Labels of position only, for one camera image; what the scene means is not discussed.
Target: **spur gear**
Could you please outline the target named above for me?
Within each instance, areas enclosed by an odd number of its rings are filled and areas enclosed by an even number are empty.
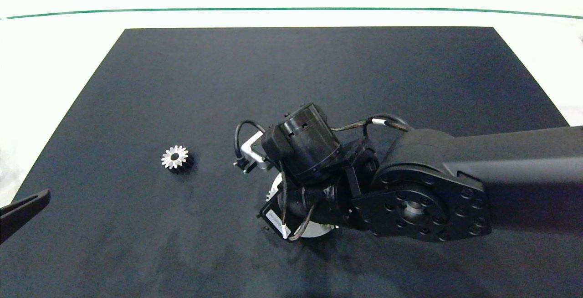
[[[192,167],[194,159],[183,146],[174,146],[162,155],[162,165],[175,174],[184,172]]]

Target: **black cable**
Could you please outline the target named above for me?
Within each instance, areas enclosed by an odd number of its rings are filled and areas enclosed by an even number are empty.
[[[361,126],[366,125],[366,120],[361,120],[361,121],[356,121],[354,123],[350,123],[348,125],[344,125],[342,127],[339,128],[334,128],[334,127],[330,127],[330,130],[332,130],[333,132],[340,132],[341,130],[347,130],[347,129],[352,129],[352,128],[358,128]]]
[[[263,128],[261,125],[259,125],[258,123],[254,122],[254,121],[250,121],[249,119],[244,120],[244,121],[240,122],[239,125],[237,125],[237,127],[235,128],[234,144],[235,144],[235,157],[237,157],[238,160],[243,158],[243,155],[241,154],[241,146],[239,145],[239,132],[241,131],[241,127],[243,125],[245,125],[246,123],[254,126],[258,130],[260,130],[262,133],[265,132],[265,128]]]
[[[281,193],[281,200],[283,200],[283,208],[281,210],[281,225],[286,224],[286,214],[287,214],[287,180],[286,172],[283,169],[283,163],[279,161],[279,168],[281,168],[281,181],[283,182],[283,192]]]
[[[408,122],[404,121],[403,118],[397,115],[393,115],[392,113],[377,113],[375,115],[370,116],[368,119],[372,121],[373,118],[387,118],[403,125],[407,130],[414,130],[413,126],[409,125]]]
[[[393,115],[391,113],[377,113],[368,117],[367,119],[362,119],[360,121],[356,121],[354,123],[350,123],[348,125],[344,125],[342,127],[334,128],[330,127],[330,130],[333,132],[340,132],[341,130],[348,130],[353,128],[362,127],[363,128],[363,136],[368,135],[367,126],[373,123],[373,118],[387,118],[388,121],[385,125],[402,130],[404,132],[408,132],[410,130],[414,130],[413,126],[409,125],[408,122],[404,121],[403,118]]]
[[[300,224],[300,227],[298,228],[297,232],[293,236],[288,237],[287,238],[288,240],[295,241],[302,237],[302,235],[306,231],[306,228],[308,227],[308,224],[310,223],[310,217],[312,217],[312,213],[314,212],[316,205],[318,205],[318,203],[314,203],[314,205],[312,205],[312,208],[310,208],[310,211],[308,211],[308,215],[306,215],[304,221],[302,221],[302,223]]]

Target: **connector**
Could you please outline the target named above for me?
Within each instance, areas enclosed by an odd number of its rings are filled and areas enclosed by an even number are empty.
[[[257,166],[257,163],[255,161],[249,162],[245,157],[242,157],[241,159],[235,159],[233,166],[239,167],[244,174],[248,174]]]

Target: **black cylindrical motor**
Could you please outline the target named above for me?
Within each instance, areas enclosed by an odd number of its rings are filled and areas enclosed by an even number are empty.
[[[337,161],[342,148],[326,115],[313,103],[270,127],[262,146],[272,161],[283,162],[298,185],[326,180],[330,174],[324,169]]]

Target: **white label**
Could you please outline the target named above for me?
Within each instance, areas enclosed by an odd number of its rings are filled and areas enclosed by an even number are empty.
[[[271,224],[273,224],[275,228],[278,229],[281,234],[283,234],[283,232],[281,231],[282,228],[281,219],[279,219],[279,216],[275,213],[275,211],[273,211],[273,209],[270,209],[267,212],[266,216],[267,219],[271,221]],[[285,226],[285,229],[286,229],[285,237],[288,237],[291,233],[291,230],[287,226]]]

